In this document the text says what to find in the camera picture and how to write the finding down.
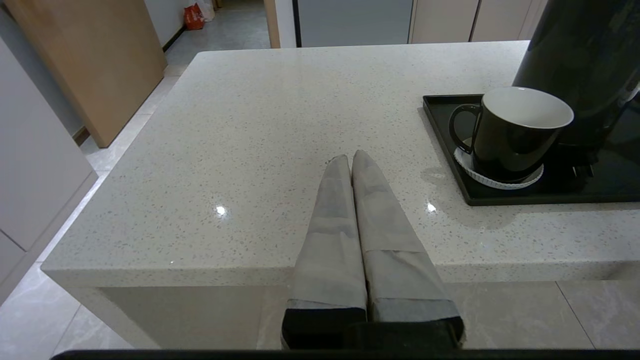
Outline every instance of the black tray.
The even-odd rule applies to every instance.
[[[545,172],[535,184],[520,190],[489,188],[468,176],[453,158],[456,145],[449,136],[449,115],[460,104],[479,104],[482,95],[424,96],[423,107],[438,137],[465,202],[471,206],[564,204],[576,202],[640,201],[640,113],[629,106],[592,166],[593,177],[576,177],[571,167],[545,160]],[[460,138],[471,136],[475,118],[456,119]]]

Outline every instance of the gray floor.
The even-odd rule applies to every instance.
[[[194,55],[204,50],[269,47],[262,1],[225,0],[201,31],[185,32],[167,52],[165,78],[116,140],[82,152],[99,180],[0,307],[0,359],[40,360],[68,349],[130,348],[100,319],[40,271]],[[448,284],[467,326],[467,348],[640,348],[640,282]],[[256,347],[278,348],[285,288],[262,299]]]

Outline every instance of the quartz countertop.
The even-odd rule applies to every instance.
[[[42,269],[64,286],[274,285],[328,160],[367,151],[446,282],[635,271],[636,203],[465,204],[423,95],[509,86],[528,42],[198,54]]]

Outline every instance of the red bag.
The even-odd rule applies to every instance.
[[[184,23],[187,30],[199,30],[204,27],[204,17],[198,4],[184,8]]]

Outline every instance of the mug handle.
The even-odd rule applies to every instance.
[[[470,112],[476,116],[476,123],[474,124],[474,132],[471,136],[471,146],[465,144],[464,142],[462,142],[462,140],[460,140],[460,138],[458,137],[458,134],[456,134],[456,127],[454,126],[456,121],[456,116],[458,116],[459,113],[462,113],[464,111]],[[449,117],[449,134],[451,135],[453,142],[456,143],[456,145],[467,154],[471,154],[473,150],[473,146],[474,146],[473,143],[474,143],[474,140],[476,139],[476,131],[478,128],[478,122],[480,121],[481,112],[482,112],[482,107],[479,105],[462,104],[457,108],[455,108],[451,113],[451,116]]]

